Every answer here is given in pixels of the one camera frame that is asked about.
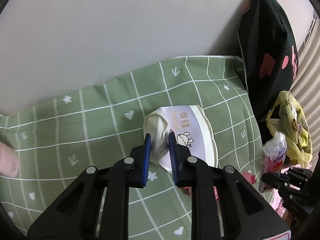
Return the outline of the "pink white snack wrapper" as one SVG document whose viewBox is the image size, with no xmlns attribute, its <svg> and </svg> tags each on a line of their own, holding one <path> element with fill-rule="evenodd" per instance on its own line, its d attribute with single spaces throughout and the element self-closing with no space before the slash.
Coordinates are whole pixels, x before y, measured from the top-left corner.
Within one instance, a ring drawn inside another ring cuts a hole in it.
<svg viewBox="0 0 320 240">
<path fill-rule="evenodd" d="M 287 143 L 285 135 L 281 132 L 276 132 L 273 139 L 269 140 L 262 149 L 261 154 L 261 178 L 259 182 L 259 192 L 263 193 L 271 188 L 262 181 L 262 175 L 265 173 L 280 173 L 283 168 L 283 163 L 286 159 Z"/>
</svg>

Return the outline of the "yellow plastic trash bag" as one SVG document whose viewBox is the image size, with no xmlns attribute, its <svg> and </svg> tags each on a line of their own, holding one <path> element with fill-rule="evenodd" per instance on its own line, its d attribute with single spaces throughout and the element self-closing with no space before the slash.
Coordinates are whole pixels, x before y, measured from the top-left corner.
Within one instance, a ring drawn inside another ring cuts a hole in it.
<svg viewBox="0 0 320 240">
<path fill-rule="evenodd" d="M 309 126 L 301 105 L 289 91 L 279 93 L 265 121 L 272 135 L 285 135 L 291 163 L 307 168 L 313 158 Z"/>
</svg>

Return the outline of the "pink blanket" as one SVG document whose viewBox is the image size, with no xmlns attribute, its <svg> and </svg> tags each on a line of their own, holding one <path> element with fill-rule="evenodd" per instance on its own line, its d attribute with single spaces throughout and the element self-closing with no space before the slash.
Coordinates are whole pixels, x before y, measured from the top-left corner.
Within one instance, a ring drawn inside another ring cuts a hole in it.
<svg viewBox="0 0 320 240">
<path fill-rule="evenodd" d="M 278 195 L 273 198 L 272 207 L 275 209 L 275 211 L 276 211 L 277 214 L 281 215 L 281 217 L 284 218 L 284 217 L 285 217 L 285 216 L 284 216 L 285 213 L 286 213 L 286 212 L 287 212 L 287 213 L 290 213 L 290 212 L 287 211 L 287 209 L 285 209 L 285 207 L 283 207 L 283 199 L 282 199 L 281 196 L 279 195 L 278 189 L 276 189 Z M 291 216 L 292 216 L 294 219 L 296 219 L 296 220 L 298 220 L 298 221 L 300 221 L 300 222 L 304 222 L 304 221 L 307 220 L 308 217 L 310 216 L 310 215 L 293 215 L 292 213 L 290 213 L 290 214 L 291 214 Z"/>
</svg>

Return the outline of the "green checked bed sheet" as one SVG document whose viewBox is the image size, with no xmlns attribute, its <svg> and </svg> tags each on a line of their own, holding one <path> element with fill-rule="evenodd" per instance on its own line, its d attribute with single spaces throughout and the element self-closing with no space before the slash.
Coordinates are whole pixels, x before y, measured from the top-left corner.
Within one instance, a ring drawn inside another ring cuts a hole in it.
<svg viewBox="0 0 320 240">
<path fill-rule="evenodd" d="M 88 166 L 105 168 L 143 143 L 144 118 L 162 106 L 198 105 L 220 167 L 260 175 L 261 137 L 236 56 L 177 57 L 1 115 L 1 142 L 18 153 L 1 178 L 1 204 L 18 231 L 31 224 Z"/>
</svg>

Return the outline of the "pink cylindrical bottle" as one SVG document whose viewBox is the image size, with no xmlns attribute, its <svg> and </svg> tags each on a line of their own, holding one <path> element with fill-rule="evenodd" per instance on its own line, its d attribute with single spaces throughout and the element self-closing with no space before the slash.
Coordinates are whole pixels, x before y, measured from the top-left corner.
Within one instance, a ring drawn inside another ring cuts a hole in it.
<svg viewBox="0 0 320 240">
<path fill-rule="evenodd" d="M 0 173 L 9 178 L 15 178 L 18 174 L 18 157 L 14 149 L 4 143 L 0 143 Z"/>
</svg>

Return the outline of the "beige pleated curtain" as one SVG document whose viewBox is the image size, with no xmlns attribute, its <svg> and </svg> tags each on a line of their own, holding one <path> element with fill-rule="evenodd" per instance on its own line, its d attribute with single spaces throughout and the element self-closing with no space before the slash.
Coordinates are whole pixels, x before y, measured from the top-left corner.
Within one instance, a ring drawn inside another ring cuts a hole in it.
<svg viewBox="0 0 320 240">
<path fill-rule="evenodd" d="M 315 17 L 298 52 L 299 70 L 291 93 L 306 116 L 313 153 L 319 152 L 319 18 Z"/>
</svg>

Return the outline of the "black Hello Kitty pillow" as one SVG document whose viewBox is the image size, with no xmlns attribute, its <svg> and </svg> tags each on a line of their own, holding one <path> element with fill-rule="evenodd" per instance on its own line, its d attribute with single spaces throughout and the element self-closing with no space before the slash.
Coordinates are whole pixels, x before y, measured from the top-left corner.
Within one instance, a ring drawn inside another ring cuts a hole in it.
<svg viewBox="0 0 320 240">
<path fill-rule="evenodd" d="M 278 94 L 289 90 L 298 72 L 291 24 L 277 0 L 251 0 L 238 29 L 244 83 L 253 114 L 264 119 Z"/>
</svg>

